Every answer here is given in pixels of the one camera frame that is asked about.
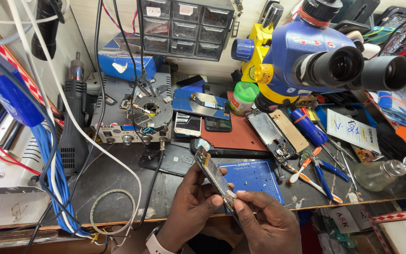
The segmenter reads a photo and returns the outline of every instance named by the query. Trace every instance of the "hand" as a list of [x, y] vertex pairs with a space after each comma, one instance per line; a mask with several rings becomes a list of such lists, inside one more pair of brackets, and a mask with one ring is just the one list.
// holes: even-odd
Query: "hand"
[[[226, 169], [219, 168], [223, 175]], [[210, 183], [201, 185], [205, 176], [194, 163], [178, 186], [173, 198], [170, 215], [156, 238], [166, 250], [178, 252], [186, 241], [198, 234], [208, 218], [222, 204], [223, 199], [215, 194]]]
[[234, 208], [251, 254], [302, 253], [299, 222], [291, 211], [264, 192], [237, 191], [236, 195]]

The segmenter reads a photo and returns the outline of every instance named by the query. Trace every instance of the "white smartphone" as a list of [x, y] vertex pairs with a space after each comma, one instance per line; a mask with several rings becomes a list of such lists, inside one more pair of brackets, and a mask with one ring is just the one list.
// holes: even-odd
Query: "white smartphone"
[[177, 112], [174, 130], [179, 134], [199, 137], [202, 134], [202, 117]]

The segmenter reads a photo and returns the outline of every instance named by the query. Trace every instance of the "plastic storage drawer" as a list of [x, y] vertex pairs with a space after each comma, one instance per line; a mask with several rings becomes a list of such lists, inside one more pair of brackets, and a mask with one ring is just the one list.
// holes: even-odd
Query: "plastic storage drawer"
[[172, 40], [171, 52], [192, 56], [195, 52], [195, 42]]
[[168, 53], [169, 42], [170, 42], [170, 39], [167, 39], [167, 38], [144, 36], [145, 50], [149, 50], [149, 51]]
[[202, 24], [225, 28], [231, 18], [228, 10], [205, 7]]
[[145, 17], [170, 19], [170, 1], [168, 0], [142, 0], [142, 10]]
[[172, 5], [173, 20], [181, 20], [193, 23], [198, 23], [200, 21], [203, 7], [179, 2], [173, 2]]
[[197, 49], [197, 56], [212, 57], [215, 58], [219, 55], [221, 46], [211, 43], [199, 43]]
[[202, 26], [199, 41], [207, 43], [222, 43], [225, 29]]
[[144, 34], [154, 36], [169, 36], [170, 21], [144, 18]]
[[197, 39], [199, 25], [172, 21], [172, 38], [194, 41]]

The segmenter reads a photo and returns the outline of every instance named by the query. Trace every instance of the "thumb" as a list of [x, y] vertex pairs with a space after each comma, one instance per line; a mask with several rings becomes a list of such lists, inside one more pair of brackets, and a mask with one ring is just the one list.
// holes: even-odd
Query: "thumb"
[[197, 213], [196, 216], [198, 219], [206, 221], [222, 204], [222, 197], [214, 194], [207, 198], [203, 204], [200, 204], [195, 208]]
[[261, 225], [257, 222], [255, 215], [250, 207], [242, 200], [235, 199], [234, 208], [236, 210], [239, 222], [244, 229], [244, 233], [247, 236], [258, 236], [262, 231]]

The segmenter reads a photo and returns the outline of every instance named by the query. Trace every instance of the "fingernail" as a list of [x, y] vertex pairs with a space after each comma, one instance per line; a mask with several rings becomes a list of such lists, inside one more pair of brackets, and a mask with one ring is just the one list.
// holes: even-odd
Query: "fingernail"
[[212, 199], [212, 204], [214, 204], [215, 206], [220, 206], [220, 205], [222, 205], [222, 203], [223, 203], [223, 200], [220, 196]]
[[244, 204], [240, 200], [234, 201], [234, 208], [237, 212], [240, 212], [242, 209], [244, 209]]

